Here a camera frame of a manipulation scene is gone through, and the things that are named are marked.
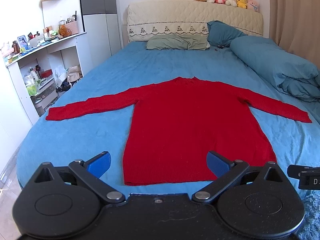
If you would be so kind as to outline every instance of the beige curtain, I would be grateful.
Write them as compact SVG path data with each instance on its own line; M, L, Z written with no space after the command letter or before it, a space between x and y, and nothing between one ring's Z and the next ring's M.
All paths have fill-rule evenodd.
M269 36L320 69L320 0L270 0Z

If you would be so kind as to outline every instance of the metal screw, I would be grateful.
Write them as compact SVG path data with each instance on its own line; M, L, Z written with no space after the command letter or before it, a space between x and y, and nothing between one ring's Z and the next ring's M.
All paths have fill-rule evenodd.
M197 199L206 200L206 199L210 198L210 193L209 193L209 192L206 192L206 191L198 191L198 192L195 194L195 197L196 197Z
M122 197L122 193L119 191L111 191L107 194L108 199L119 200Z

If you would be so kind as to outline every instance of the marble floor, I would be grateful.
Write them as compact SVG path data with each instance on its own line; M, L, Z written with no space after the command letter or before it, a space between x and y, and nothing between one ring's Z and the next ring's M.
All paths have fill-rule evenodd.
M16 240L20 236L12 218L12 207L20 192L17 170L14 168L6 185L0 189L0 240Z

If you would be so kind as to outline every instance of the cream headboard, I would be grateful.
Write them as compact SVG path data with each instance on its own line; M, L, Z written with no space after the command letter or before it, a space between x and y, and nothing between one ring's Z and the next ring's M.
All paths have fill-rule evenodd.
M128 6L129 41L147 41L157 34L208 35L207 22L213 20L263 36L262 14L254 11L198 1L148 1Z

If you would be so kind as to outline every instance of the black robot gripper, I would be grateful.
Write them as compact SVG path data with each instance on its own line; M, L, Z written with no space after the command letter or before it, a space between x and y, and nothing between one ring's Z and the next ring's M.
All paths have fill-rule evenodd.
M207 165L218 179L191 200L187 194L125 199L99 179L110 163L108 152L67 167L42 163L13 206L20 240L298 239L304 206L274 162L250 167L211 151Z

